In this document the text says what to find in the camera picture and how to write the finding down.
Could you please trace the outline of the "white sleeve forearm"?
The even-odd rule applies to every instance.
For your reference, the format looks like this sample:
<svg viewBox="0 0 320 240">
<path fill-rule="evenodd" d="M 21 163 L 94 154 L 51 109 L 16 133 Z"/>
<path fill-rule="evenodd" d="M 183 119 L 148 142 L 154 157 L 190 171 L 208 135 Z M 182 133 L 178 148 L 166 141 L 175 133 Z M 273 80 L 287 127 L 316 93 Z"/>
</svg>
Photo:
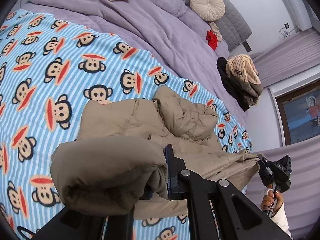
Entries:
<svg viewBox="0 0 320 240">
<path fill-rule="evenodd" d="M 271 220 L 276 223 L 277 226 L 279 226 L 281 230 L 283 230 L 291 239 L 293 239 L 291 232 L 289 231 L 289 224 L 287 221 L 284 204 L 282 204 L 280 209 L 271 216 Z"/>
</svg>

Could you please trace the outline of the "person's right hand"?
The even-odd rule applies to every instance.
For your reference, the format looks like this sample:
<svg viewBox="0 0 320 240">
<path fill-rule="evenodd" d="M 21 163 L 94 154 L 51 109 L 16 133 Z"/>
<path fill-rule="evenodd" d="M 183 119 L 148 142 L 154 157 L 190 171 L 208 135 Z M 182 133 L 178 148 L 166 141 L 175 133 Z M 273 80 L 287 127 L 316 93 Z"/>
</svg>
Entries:
<svg viewBox="0 0 320 240">
<path fill-rule="evenodd" d="M 275 215 L 284 204 L 284 198 L 278 190 L 273 191 L 272 189 L 272 184 L 267 186 L 267 190 L 265 195 L 263 196 L 263 200 L 260 204 L 260 207 L 263 211 L 272 209 L 272 214 Z"/>
</svg>

